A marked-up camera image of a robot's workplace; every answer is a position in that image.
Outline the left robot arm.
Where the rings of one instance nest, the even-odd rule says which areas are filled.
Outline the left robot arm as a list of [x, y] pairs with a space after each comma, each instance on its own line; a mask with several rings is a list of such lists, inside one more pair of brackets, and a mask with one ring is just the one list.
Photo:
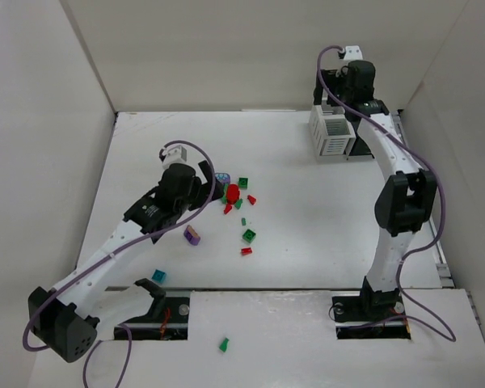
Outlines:
[[165, 233], [183, 225], [184, 213], [199, 213], [222, 196], [222, 185], [211, 164], [204, 160], [198, 166], [204, 179], [187, 164], [169, 165], [158, 184], [124, 213], [92, 257], [53, 287], [34, 289], [27, 299], [26, 332], [65, 362], [73, 363], [113, 327], [131, 318], [158, 317], [165, 308], [166, 293], [150, 278], [136, 280], [109, 300], [103, 298], [103, 292]]

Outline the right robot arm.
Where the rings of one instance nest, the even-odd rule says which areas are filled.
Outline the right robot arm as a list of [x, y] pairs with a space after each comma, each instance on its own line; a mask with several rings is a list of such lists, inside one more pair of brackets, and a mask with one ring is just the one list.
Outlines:
[[341, 70], [318, 69], [313, 106], [319, 127], [326, 128], [334, 118], [352, 128], [355, 139], [344, 154], [373, 156], [385, 180], [374, 205], [379, 239], [372, 266], [358, 295], [332, 300], [336, 322], [364, 327], [402, 318], [394, 308], [405, 295], [403, 265], [415, 254], [411, 241], [441, 194], [435, 172], [403, 144], [390, 111], [374, 98], [375, 73], [374, 65], [363, 60], [350, 61]]

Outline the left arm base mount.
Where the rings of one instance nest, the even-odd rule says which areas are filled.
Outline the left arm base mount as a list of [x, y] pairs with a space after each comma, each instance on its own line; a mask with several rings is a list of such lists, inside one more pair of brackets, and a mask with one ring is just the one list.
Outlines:
[[148, 291], [151, 303], [124, 325], [134, 341], [181, 341], [188, 339], [190, 291], [165, 290], [152, 280], [140, 279], [134, 283]]

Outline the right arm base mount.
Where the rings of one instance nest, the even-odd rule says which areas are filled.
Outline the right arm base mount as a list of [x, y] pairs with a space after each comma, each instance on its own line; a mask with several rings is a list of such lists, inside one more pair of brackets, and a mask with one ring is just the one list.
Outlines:
[[330, 317], [338, 340], [410, 340], [403, 299], [367, 306], [359, 295], [332, 297]]

